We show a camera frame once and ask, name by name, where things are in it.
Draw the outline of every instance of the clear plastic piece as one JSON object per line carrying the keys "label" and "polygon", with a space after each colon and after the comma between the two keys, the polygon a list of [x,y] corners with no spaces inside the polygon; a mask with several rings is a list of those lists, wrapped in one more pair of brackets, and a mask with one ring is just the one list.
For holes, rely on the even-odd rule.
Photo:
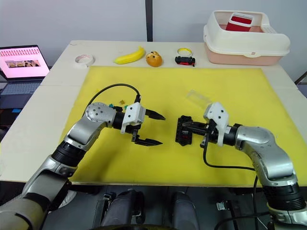
{"label": "clear plastic piece", "polygon": [[205,97],[204,95],[196,92],[195,90],[190,90],[186,98],[204,110],[208,107],[209,104],[212,103],[212,101],[208,97]]}

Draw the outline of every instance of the white table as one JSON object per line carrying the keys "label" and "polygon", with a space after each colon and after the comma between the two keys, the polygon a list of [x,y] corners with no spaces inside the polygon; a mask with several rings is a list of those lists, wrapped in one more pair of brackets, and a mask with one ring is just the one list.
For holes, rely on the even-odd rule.
{"label": "white table", "polygon": [[[307,99],[280,65],[213,64],[207,59],[203,43],[71,41],[2,140],[0,180],[27,181],[57,147],[88,72],[88,69],[76,68],[76,56],[92,54],[96,59],[94,65],[119,66],[113,60],[134,52],[138,46],[144,47],[147,52],[158,51],[164,60],[161,68],[191,68],[175,63],[174,58],[180,47],[193,51],[195,68],[261,68],[307,143]],[[149,67],[144,58],[123,66]]]}

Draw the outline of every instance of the yellow mat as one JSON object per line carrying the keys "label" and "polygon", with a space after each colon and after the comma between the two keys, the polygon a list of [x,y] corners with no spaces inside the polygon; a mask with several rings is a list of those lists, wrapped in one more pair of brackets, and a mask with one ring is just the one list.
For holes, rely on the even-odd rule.
{"label": "yellow mat", "polygon": [[[80,119],[91,97],[115,83],[136,87],[142,95],[141,104],[166,118],[160,121],[145,117],[139,131],[141,138],[163,144],[135,145],[131,134],[105,128],[80,162],[73,182],[252,186],[252,171],[206,166],[202,161],[201,136],[193,135],[192,145],[184,147],[175,142],[178,117],[190,115],[194,121],[204,122],[204,109],[186,98],[190,90],[195,90],[213,102],[221,102],[229,113],[230,125],[269,129],[294,162],[300,185],[307,185],[307,146],[260,69],[90,67],[62,137]],[[134,98],[132,89],[115,87],[95,101],[119,105],[124,100],[125,106],[132,104]],[[230,146],[210,143],[207,156],[212,164],[252,166],[248,156]]]}

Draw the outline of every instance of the laptop screen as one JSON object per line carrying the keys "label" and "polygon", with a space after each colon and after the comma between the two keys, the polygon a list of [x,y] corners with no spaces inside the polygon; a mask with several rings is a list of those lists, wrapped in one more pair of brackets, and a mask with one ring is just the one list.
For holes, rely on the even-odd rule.
{"label": "laptop screen", "polygon": [[7,79],[45,77],[49,73],[38,46],[0,48],[0,68]]}

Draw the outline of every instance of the laptop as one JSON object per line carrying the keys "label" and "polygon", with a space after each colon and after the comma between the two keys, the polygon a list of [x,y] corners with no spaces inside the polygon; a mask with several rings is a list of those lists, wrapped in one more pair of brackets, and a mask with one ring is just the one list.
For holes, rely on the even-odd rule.
{"label": "laptop", "polygon": [[0,74],[7,80],[0,109],[23,108],[48,73],[37,45],[0,47]]}

